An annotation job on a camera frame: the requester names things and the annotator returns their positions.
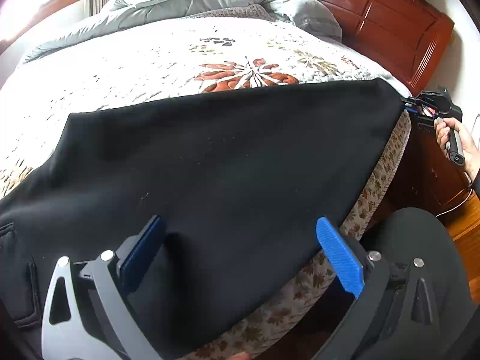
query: blue gripper pad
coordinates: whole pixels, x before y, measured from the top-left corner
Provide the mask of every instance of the blue gripper pad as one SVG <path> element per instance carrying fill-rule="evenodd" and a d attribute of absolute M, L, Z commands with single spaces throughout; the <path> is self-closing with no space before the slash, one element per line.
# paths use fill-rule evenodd
<path fill-rule="evenodd" d="M 324 216 L 317 221 L 317 239 L 337 273 L 343 289 L 358 299 L 363 290 L 363 267 L 338 230 Z"/>
<path fill-rule="evenodd" d="M 134 247 L 120 268 L 119 280 L 124 294 L 128 295 L 137 290 L 160 246 L 162 246 L 165 231 L 165 223 L 159 216 L 155 215 L 138 235 Z"/>

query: black sleeve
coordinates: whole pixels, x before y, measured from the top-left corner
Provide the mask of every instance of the black sleeve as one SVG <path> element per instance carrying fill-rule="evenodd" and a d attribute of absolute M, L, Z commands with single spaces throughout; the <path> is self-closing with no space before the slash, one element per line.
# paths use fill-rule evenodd
<path fill-rule="evenodd" d="M 475 191 L 475 193 L 477 194 L 477 196 L 480 197 L 480 175 L 477 175 L 475 180 L 473 180 L 472 188 Z"/>

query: person's right hand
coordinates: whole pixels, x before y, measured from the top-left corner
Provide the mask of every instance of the person's right hand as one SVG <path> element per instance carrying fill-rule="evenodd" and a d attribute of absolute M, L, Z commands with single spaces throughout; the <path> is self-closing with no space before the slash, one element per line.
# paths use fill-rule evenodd
<path fill-rule="evenodd" d="M 450 132 L 451 128 L 458 132 L 462 141 L 463 156 L 465 157 L 465 172 L 470 177 L 470 180 L 473 181 L 480 169 L 480 151 L 475 146 L 475 142 L 467 128 L 454 117 L 447 117 L 443 119 L 442 123 L 438 123 L 438 120 L 435 120 L 433 128 L 435 128 L 440 149 L 447 157 L 448 153 L 445 145 L 448 142 L 448 132 Z"/>

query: person's leg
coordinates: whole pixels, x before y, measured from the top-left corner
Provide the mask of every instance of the person's leg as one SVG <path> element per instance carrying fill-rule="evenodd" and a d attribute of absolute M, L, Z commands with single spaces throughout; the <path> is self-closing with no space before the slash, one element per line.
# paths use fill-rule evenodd
<path fill-rule="evenodd" d="M 361 244 L 391 263 L 423 259 L 433 282 L 442 335 L 439 344 L 445 351 L 476 309 L 465 267 L 445 227 L 429 212 L 404 208 L 365 233 Z"/>

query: patterned sheet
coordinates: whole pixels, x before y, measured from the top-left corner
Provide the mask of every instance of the patterned sheet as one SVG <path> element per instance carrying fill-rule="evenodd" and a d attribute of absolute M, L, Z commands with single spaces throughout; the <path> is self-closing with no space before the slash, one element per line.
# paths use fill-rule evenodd
<path fill-rule="evenodd" d="M 333 40 L 275 22 L 259 5 L 95 38 L 18 68 L 0 91 L 0 197 L 50 156 L 71 112 L 200 92 L 376 77 L 409 96 L 375 62 Z M 395 174 L 409 133 L 404 112 L 342 225 L 345 232 L 361 237 Z M 302 318 L 334 277 L 319 252 L 268 302 L 185 358 L 224 360 L 241 350 L 262 353 Z"/>

